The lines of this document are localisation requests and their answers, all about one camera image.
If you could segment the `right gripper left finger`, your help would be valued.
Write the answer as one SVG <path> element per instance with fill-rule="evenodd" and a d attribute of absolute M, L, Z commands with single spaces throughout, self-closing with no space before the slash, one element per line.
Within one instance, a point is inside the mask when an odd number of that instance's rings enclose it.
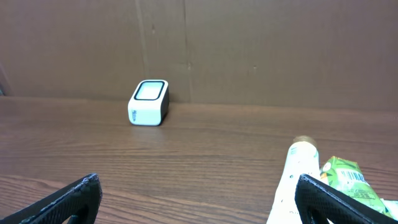
<path fill-rule="evenodd" d="M 94 224 L 102 199 L 100 179 L 92 173 L 1 220 L 1 224 Z"/>

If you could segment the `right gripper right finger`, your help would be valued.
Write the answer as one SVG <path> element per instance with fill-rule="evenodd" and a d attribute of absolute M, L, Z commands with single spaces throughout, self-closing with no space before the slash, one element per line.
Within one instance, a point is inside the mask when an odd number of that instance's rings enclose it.
<path fill-rule="evenodd" d="M 295 203 L 304 224 L 397 224 L 397 220 L 307 174 L 298 178 Z"/>

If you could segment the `green gold snack packet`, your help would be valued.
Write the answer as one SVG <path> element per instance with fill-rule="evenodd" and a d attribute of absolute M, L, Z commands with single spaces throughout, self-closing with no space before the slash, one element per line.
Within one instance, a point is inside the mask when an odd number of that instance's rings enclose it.
<path fill-rule="evenodd" d="M 392 215 L 365 180 L 357 162 L 332 156 L 320 171 L 320 180 L 390 218 Z"/>

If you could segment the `white tube gold cap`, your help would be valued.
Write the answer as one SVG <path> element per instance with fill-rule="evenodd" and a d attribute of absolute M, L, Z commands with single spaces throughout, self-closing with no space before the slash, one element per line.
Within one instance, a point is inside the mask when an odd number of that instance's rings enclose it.
<path fill-rule="evenodd" d="M 309 136 L 297 136 L 289 147 L 267 224 L 301 224 L 295 191 L 302 174 L 320 178 L 317 144 Z"/>

